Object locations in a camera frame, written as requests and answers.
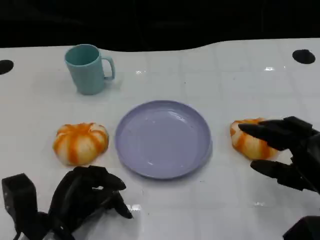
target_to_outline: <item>plate rim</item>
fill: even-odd
[[[204,154],[204,157],[202,157],[199,161],[198,161],[198,165],[196,167],[193,167],[191,170],[190,168],[186,168],[185,171],[183,171],[182,173],[180,174],[177,174],[175,176],[165,176],[165,177],[159,177],[159,176],[154,176],[154,175],[149,175],[149,174],[146,174],[144,172],[140,172],[132,167],[130,167],[129,165],[126,164],[126,161],[124,160],[125,157],[122,156],[121,154],[121,151],[119,149],[119,146],[118,146],[118,139],[119,139],[119,131],[120,131],[120,126],[122,125],[122,123],[125,121],[125,119],[127,118],[127,116],[129,116],[133,111],[135,111],[136,109],[139,109],[139,108],[142,108],[143,106],[145,105],[149,105],[149,104],[158,104],[158,103],[172,103],[172,104],[178,104],[178,105],[183,105],[184,107],[187,107],[189,109],[191,109],[192,111],[194,111],[196,114],[198,114],[201,118],[201,120],[203,121],[205,127],[208,129],[208,134],[209,134],[209,144],[208,144],[208,147],[206,149],[206,152]],[[146,177],[146,178],[150,178],[150,179],[156,179],[156,180],[171,180],[171,179],[176,179],[176,178],[180,178],[180,177],[183,177],[183,176],[186,176],[186,175],[189,175],[191,174],[192,172],[200,169],[201,167],[203,167],[209,160],[212,152],[213,152],[213,140],[212,140],[212,135],[211,135],[211,130],[210,130],[210,127],[206,121],[206,119],[196,110],[194,109],[193,107],[191,107],[190,105],[187,105],[185,103],[182,103],[182,102],[178,102],[178,101],[174,101],[174,100],[152,100],[152,101],[148,101],[148,102],[144,102],[144,103],[141,103],[135,107],[133,107],[131,110],[129,110],[122,118],[121,120],[119,121],[119,123],[117,124],[116,126],[116,130],[115,130],[115,134],[114,134],[114,145],[115,145],[115,150],[116,150],[116,153],[117,153],[117,156],[121,162],[122,165],[124,165],[126,168],[128,168],[130,171],[140,175],[140,176],[143,176],[143,177]]]

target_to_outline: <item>white table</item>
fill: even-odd
[[[127,185],[122,192],[134,219],[114,212],[75,233],[77,240],[280,240],[295,222],[317,215],[320,196],[278,185],[249,167],[231,146],[229,124],[244,118],[297,116],[320,128],[320,40],[227,41],[167,52],[112,52],[114,84],[93,96],[76,93],[64,63],[69,47],[0,49],[14,62],[0,75],[0,178],[26,173],[38,207],[47,211],[55,188],[71,170],[52,143],[63,124],[97,122],[111,136],[109,150],[93,164]],[[310,65],[292,53],[309,49]],[[110,71],[105,62],[106,72]],[[213,156],[188,177],[155,181],[124,168],[113,137],[121,117],[150,100],[176,100],[203,114]],[[278,160],[289,163],[290,153]],[[15,235],[0,193],[0,239]]]

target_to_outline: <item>mug handle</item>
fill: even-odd
[[[112,57],[110,56],[102,56],[101,59],[107,60],[110,63],[111,66],[111,72],[112,76],[105,76],[104,80],[113,80],[116,77],[116,68],[115,68],[115,63]]]

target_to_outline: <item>black hole in table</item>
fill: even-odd
[[[316,60],[315,55],[313,55],[313,53],[308,49],[295,50],[292,53],[292,57],[301,64],[312,64]]]

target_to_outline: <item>orange and white pumpkin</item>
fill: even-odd
[[[257,119],[244,119],[234,121],[230,125],[230,136],[232,146],[243,155],[252,160],[268,160],[276,155],[276,149],[269,147],[267,142],[253,137],[239,128],[239,124],[258,124],[265,119],[260,117]]]
[[[96,123],[65,124],[56,133],[53,150],[66,165],[86,165],[107,150],[109,136]]]

